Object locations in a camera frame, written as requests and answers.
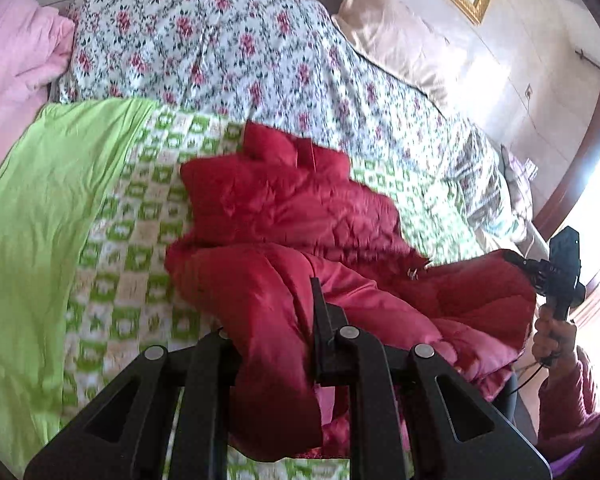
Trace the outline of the right forearm pink sleeve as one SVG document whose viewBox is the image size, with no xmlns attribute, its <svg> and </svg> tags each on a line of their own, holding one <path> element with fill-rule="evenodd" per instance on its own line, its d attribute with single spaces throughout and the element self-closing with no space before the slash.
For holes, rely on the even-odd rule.
<svg viewBox="0 0 600 480">
<path fill-rule="evenodd" d="M 547 377 L 539 390 L 540 424 L 536 448 L 550 462 L 580 451 L 600 424 L 590 360 L 577 346 L 574 369 L 558 379 Z"/>
</svg>

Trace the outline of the person's right hand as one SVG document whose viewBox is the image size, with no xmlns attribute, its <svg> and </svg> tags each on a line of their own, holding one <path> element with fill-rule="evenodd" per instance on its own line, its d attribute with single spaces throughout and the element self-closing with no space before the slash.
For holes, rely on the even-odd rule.
<svg viewBox="0 0 600 480">
<path fill-rule="evenodd" d="M 554 309 L 548 304 L 540 307 L 534 327 L 531 352 L 535 361 L 548 368 L 550 379 L 570 374 L 579 362 L 577 327 L 567 321 L 556 320 Z"/>
</svg>

